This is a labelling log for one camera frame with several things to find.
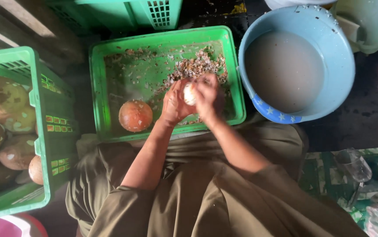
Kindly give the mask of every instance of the white star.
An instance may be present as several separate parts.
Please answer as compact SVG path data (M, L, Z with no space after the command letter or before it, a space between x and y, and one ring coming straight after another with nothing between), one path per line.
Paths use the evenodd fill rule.
M271 107L269 108L269 109L267 109L267 111L268 111L268 113L267 114L270 114L270 113L272 113L274 110L273 109L271 109Z

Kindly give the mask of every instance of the green plastic basket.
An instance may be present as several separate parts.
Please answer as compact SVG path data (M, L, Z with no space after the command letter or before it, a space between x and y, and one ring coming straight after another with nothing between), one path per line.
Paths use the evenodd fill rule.
M77 35L102 29L112 32L153 27L175 29L182 0L45 0L46 5Z
M210 46L213 50L212 59L222 54L226 60L228 72L228 87L231 97L226 100L226 116L230 125L243 122L246 118L246 108L234 48L233 36L226 26L204 27L189 30L176 30L150 35L109 40L95 44L90 49L89 63L91 69L92 94L94 103L95 125L100 141L114 142L144 139L149 136L153 124L142 132L129 132L118 122L118 111L127 100L142 99L145 102L154 100L153 119L157 120L161 114L162 98L164 95L154 95L153 89L162 85L167 74L173 71L173 66L182 58L196 58L195 52L200 48ZM127 49L137 51L147 48L156 56L153 60L138 59L134 65L125 65L122 71L112 71L106 67L104 57L126 53ZM121 97L119 103L109 105L113 85L108 85L111 79L117 80L117 91L113 94ZM186 122L196 120L195 116L188 116ZM177 125L173 134L193 132L207 129L204 123Z
M73 89L39 61L30 47L0 50L0 75L32 86L29 102L37 115L35 153L41 156L44 186L16 185L0 191L0 216L41 208L69 180L78 160L78 124L73 114Z

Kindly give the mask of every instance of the person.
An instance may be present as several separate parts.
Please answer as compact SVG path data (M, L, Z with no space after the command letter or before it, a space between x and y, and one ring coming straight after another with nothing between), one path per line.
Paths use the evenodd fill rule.
M66 204L83 236L366 236L335 203L298 187L307 139L297 126L230 127L216 75L198 78L194 106L183 101L188 80L165 94L141 148L102 143L77 164ZM210 132L170 141L193 113Z

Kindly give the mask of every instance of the hand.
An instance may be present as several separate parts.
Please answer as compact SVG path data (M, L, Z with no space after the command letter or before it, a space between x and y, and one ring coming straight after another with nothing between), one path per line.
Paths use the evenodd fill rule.
M198 77L194 95L196 110L211 129L212 123L220 118L224 108L224 93L218 85L217 75L204 74Z
M167 122L167 125L174 127L187 116L196 113L195 106L190 106L183 100L183 88L190 80L191 78L185 78L175 81L165 94L160 119Z

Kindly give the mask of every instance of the blue plastic basin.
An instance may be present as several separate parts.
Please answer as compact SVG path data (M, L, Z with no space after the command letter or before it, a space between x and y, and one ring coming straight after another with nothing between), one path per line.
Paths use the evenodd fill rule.
M270 31L287 31L306 39L321 55L324 65L322 89L315 101L302 111L283 113L261 100L252 88L244 66L244 52L258 36ZM316 5L273 10L258 18L246 31L239 49L239 71L244 88L255 108L267 119L293 124L321 118L336 110L353 85L355 63L350 44L336 19Z

